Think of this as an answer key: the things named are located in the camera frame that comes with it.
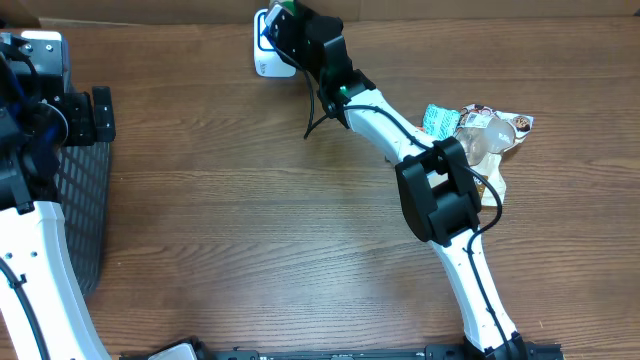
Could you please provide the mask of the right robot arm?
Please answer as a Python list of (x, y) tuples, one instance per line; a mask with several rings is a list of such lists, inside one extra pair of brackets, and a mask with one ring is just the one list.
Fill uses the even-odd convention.
[(529, 351), (493, 282), (482, 245), (482, 208), (463, 146), (453, 137), (431, 140), (386, 101), (355, 68), (337, 17), (299, 1), (272, 1), (264, 37), (277, 56), (301, 71), (311, 102), (327, 119), (363, 136), (393, 163), (404, 219), (432, 246), (456, 297), (468, 359), (526, 359)]

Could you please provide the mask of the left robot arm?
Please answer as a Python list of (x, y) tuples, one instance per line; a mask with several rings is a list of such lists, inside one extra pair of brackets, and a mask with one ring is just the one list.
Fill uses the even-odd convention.
[(111, 91), (77, 91), (55, 31), (1, 36), (1, 314), (21, 359), (104, 359), (97, 287), (116, 136)]

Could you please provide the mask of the green lid jar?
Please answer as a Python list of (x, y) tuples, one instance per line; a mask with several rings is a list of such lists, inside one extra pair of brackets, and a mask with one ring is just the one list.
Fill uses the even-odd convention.
[(277, 3), (285, 8), (293, 16), (298, 13), (296, 0), (277, 0)]

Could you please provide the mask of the teal wet wipes pack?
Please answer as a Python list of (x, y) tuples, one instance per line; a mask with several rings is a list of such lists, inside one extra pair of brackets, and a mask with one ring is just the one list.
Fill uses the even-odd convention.
[(459, 120), (459, 111), (429, 104), (425, 110), (422, 127), (436, 140), (444, 140), (454, 135)]

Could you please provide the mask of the beige PanTree snack bag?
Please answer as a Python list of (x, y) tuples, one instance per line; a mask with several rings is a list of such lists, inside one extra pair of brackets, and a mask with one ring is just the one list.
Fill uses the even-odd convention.
[(460, 120), (451, 137), (463, 146), (471, 168), (489, 182), (504, 202), (507, 186), (499, 169), (502, 158), (526, 139), (533, 129), (534, 117), (481, 104), (470, 104), (457, 111)]

